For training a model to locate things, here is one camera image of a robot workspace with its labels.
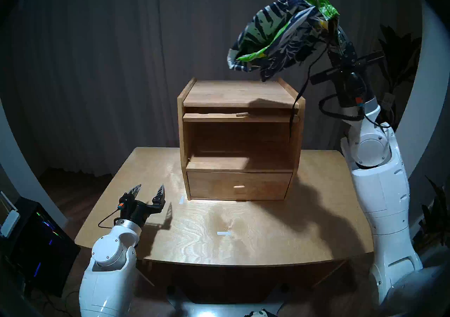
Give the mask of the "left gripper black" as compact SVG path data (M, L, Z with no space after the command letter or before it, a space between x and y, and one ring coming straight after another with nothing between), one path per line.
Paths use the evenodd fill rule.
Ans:
M138 184L120 197L117 206L117 210L120 211L120 216L114 219L114 225L119 225L122 220L128 220L143 228L147 218L151 214L162 212L166 203L164 185L161 185L158 189L157 194L152 199L151 205L136 200L140 189L141 184Z

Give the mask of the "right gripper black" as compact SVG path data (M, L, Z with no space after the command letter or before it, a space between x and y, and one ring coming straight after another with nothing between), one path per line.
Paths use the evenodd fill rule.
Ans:
M357 57L353 43L348 39L341 27L337 28L336 48L340 61L330 69L321 71L310 77L313 85L331 81L334 84L339 105L342 108L354 107L370 102L375 97L366 69L381 62L382 51Z

